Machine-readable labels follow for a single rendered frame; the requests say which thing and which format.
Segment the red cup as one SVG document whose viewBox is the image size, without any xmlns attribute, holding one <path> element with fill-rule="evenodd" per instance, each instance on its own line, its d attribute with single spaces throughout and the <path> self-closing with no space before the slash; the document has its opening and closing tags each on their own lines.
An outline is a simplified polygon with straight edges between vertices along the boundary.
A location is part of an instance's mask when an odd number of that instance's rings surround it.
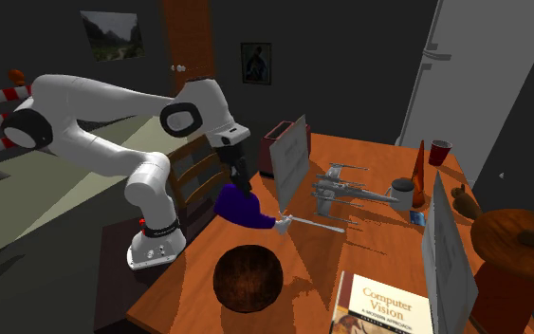
<svg viewBox="0 0 534 334">
<path fill-rule="evenodd" d="M 445 140 L 434 139 L 431 142 L 429 164 L 441 166 L 452 148 L 452 144 Z"/>
</svg>

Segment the dark red box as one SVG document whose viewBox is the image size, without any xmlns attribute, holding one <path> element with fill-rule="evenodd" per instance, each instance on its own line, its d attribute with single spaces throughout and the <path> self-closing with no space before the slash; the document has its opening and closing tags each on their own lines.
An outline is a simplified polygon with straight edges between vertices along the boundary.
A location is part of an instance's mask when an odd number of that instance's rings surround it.
<svg viewBox="0 0 534 334">
<path fill-rule="evenodd" d="M 262 176 L 274 178 L 273 169 L 271 164 L 271 157 L 269 147 L 279 138 L 286 129 L 295 121 L 281 121 L 274 129 L 267 133 L 260 142 L 259 151 L 259 173 Z M 306 125 L 307 145 L 308 145 L 308 157 L 310 154 L 310 127 Z"/>
</svg>

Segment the brown figure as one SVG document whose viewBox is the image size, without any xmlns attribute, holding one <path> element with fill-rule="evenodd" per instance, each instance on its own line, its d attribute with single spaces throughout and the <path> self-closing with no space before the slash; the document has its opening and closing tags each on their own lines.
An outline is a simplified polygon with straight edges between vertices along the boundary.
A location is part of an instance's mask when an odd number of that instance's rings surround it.
<svg viewBox="0 0 534 334">
<path fill-rule="evenodd" d="M 451 196 L 453 197 L 453 208 L 466 218 L 475 220 L 483 213 L 475 200 L 466 193 L 466 187 L 464 184 L 461 184 L 459 187 L 452 188 Z"/>
</svg>

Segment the landscape wall picture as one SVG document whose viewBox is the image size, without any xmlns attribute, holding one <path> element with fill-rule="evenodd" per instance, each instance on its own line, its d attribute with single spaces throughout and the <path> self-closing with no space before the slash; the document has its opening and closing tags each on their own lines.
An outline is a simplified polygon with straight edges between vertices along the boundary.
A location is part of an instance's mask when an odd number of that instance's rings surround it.
<svg viewBox="0 0 534 334">
<path fill-rule="evenodd" d="M 81 17 L 96 62 L 145 56 L 135 13 L 82 10 Z"/>
</svg>

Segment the computer vision book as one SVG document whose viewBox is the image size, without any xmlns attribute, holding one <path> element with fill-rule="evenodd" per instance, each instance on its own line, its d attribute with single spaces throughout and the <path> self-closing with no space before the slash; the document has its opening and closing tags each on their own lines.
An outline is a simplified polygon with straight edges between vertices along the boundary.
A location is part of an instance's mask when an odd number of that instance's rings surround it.
<svg viewBox="0 0 534 334">
<path fill-rule="evenodd" d="M 329 334 L 433 334 L 429 300 L 344 270 Z"/>
</svg>

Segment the grey mug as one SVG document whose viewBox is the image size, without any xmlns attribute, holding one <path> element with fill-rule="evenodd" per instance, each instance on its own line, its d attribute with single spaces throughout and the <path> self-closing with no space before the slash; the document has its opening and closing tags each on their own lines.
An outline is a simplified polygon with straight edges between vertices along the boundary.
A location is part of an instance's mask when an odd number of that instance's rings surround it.
<svg viewBox="0 0 534 334">
<path fill-rule="evenodd" d="M 409 178 L 397 178 L 385 195 L 396 199 L 389 203 L 391 208 L 399 212 L 409 211 L 413 205 L 414 183 Z"/>
</svg>

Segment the large grey upright panel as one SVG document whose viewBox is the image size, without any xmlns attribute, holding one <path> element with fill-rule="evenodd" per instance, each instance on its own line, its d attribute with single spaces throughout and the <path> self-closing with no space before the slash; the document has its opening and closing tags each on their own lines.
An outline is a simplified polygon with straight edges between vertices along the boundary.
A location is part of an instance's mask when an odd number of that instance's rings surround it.
<svg viewBox="0 0 534 334">
<path fill-rule="evenodd" d="M 464 334 L 478 288 L 440 176 L 434 181 L 421 250 L 433 334 Z"/>
</svg>

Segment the orange wooden table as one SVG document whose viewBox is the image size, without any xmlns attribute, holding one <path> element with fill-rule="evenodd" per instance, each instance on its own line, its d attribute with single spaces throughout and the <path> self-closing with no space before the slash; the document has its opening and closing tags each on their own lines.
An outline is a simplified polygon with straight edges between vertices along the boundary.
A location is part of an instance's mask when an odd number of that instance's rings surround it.
<svg viewBox="0 0 534 334">
<path fill-rule="evenodd" d="M 342 176 L 383 193 L 411 175 L 416 148 L 315 134 L 311 167 L 288 205 L 296 216 L 288 232 L 253 230 L 215 218 L 127 311 L 151 334 L 328 334 L 343 271 L 418 295 L 426 292 L 421 255 L 423 228 L 384 203 L 336 203 L 316 213 L 312 185 L 331 163 Z M 214 267 L 228 250 L 257 244 L 272 250 L 284 272 L 278 299 L 262 311 L 223 307 L 212 288 Z"/>
</svg>

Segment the purple sleeved hand with wand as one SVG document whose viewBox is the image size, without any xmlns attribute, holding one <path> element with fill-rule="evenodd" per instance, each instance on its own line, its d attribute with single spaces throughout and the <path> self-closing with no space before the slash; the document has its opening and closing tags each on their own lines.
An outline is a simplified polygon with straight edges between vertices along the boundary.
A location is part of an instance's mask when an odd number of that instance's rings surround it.
<svg viewBox="0 0 534 334">
<path fill-rule="evenodd" d="M 226 184 L 220 191 L 214 212 L 230 223 L 256 230 L 274 229 L 285 234 L 291 222 L 301 222 L 311 226 L 343 233 L 344 229 L 316 223 L 293 215 L 282 215 L 280 219 L 261 212 L 260 202 L 254 193 L 247 195 L 233 184 Z"/>
</svg>

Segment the orange door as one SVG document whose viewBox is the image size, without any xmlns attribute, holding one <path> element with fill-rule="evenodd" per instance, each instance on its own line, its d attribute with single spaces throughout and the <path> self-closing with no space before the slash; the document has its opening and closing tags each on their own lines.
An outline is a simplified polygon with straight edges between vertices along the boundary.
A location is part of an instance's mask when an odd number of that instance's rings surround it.
<svg viewBox="0 0 534 334">
<path fill-rule="evenodd" d="M 214 76 L 209 0 L 161 0 L 175 67 L 174 93 L 196 77 Z"/>
</svg>

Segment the dark portrait wall picture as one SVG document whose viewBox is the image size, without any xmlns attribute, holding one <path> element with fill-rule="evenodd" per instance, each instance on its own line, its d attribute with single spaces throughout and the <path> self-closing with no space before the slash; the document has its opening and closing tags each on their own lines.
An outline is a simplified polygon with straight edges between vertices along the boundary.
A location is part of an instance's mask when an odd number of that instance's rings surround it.
<svg viewBox="0 0 534 334">
<path fill-rule="evenodd" d="M 242 82 L 271 85 L 271 43 L 242 43 L 240 51 Z"/>
</svg>

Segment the orange cone vase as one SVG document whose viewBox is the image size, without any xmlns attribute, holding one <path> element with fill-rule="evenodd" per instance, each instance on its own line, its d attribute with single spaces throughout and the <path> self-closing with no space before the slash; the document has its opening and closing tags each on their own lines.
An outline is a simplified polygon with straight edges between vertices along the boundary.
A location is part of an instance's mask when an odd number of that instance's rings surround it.
<svg viewBox="0 0 534 334">
<path fill-rule="evenodd" d="M 425 204 L 424 195 L 424 140 L 420 141 L 411 181 L 414 184 L 412 207 L 420 208 Z"/>
</svg>

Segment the dark robot stand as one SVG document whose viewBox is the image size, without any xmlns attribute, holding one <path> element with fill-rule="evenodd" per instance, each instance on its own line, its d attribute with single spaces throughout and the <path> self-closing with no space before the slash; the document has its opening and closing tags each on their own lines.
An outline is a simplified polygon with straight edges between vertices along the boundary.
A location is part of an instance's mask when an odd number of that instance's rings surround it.
<svg viewBox="0 0 534 334">
<path fill-rule="evenodd" d="M 171 264 L 132 271 L 126 252 L 137 232 L 138 217 L 105 226 L 101 231 L 94 334 L 150 334 L 131 323 L 126 312 L 169 267 L 176 268 L 178 276 L 186 268 L 186 254 L 182 252 Z"/>
</svg>

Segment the wooden chair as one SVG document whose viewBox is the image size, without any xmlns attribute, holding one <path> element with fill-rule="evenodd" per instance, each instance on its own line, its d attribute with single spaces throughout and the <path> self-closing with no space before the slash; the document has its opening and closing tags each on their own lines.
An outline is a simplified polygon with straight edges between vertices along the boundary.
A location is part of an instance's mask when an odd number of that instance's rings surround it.
<svg viewBox="0 0 534 334">
<path fill-rule="evenodd" d="M 193 162 L 192 166 L 182 173 L 177 173 L 175 166 L 179 161 L 193 158 L 194 154 L 201 151 L 206 151 L 208 154 L 198 162 Z M 174 150 L 168 158 L 171 161 L 168 183 L 173 193 L 180 229 L 190 244 L 215 218 L 214 200 L 210 193 L 225 185 L 229 179 L 229 172 L 205 135 Z M 189 195 L 182 192 L 189 182 L 198 180 L 207 172 L 212 172 L 212 176 L 201 182 Z"/>
</svg>

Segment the small grey upright panel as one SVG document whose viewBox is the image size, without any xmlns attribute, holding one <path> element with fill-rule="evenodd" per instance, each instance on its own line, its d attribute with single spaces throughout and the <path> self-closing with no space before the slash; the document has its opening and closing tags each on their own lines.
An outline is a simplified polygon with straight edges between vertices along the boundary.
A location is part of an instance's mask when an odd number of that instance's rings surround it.
<svg viewBox="0 0 534 334">
<path fill-rule="evenodd" d="M 279 212 L 283 213 L 309 171 L 305 115 L 269 147 Z"/>
</svg>

